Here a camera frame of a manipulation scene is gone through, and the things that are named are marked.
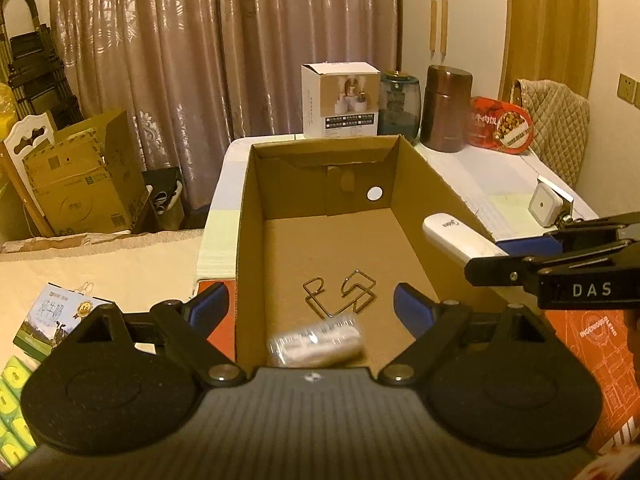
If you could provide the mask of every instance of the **barcode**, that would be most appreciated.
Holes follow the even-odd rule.
[[[60,167],[60,159],[58,158],[58,156],[57,156],[57,155],[56,155],[56,156],[52,156],[52,157],[49,159],[49,167],[50,167],[52,170],[56,170],[57,168],[59,168],[59,167]]]
[[[120,227],[121,225],[126,224],[124,221],[124,217],[122,215],[114,215],[111,217],[111,221],[113,221],[113,225],[116,227]]]

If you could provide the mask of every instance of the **red snack package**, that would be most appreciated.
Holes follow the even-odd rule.
[[[487,97],[471,99],[467,141],[497,152],[521,153],[533,140],[533,121],[524,108]]]

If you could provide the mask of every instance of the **gray ribbed surface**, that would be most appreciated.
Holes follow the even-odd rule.
[[[41,447],[10,480],[437,479],[566,480],[590,462],[583,449],[551,458],[495,456],[441,430],[409,390],[366,370],[264,368],[239,388],[210,392],[177,433],[115,457]]]

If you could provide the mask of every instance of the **round hole in box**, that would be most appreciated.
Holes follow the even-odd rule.
[[[367,198],[372,202],[380,200],[382,198],[382,188],[378,186],[372,187],[367,191]]]

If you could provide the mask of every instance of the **round black cover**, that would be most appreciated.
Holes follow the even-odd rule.
[[[427,405],[451,433],[501,454],[553,454],[583,444],[602,409],[600,389],[559,345],[493,342],[442,365]]]
[[[73,454],[156,442],[180,427],[199,395],[185,370],[133,348],[92,342],[77,345],[73,359],[56,357],[25,384],[23,412],[37,441]]]

